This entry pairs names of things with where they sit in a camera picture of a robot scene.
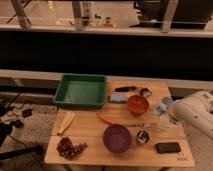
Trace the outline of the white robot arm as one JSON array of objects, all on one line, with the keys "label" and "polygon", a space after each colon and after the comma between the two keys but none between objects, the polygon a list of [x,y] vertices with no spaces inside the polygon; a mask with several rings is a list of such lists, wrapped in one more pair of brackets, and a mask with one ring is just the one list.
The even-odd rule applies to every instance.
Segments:
[{"label": "white robot arm", "polygon": [[180,100],[163,97],[153,108],[164,132],[171,124],[185,121],[213,140],[213,90],[201,90]]}]

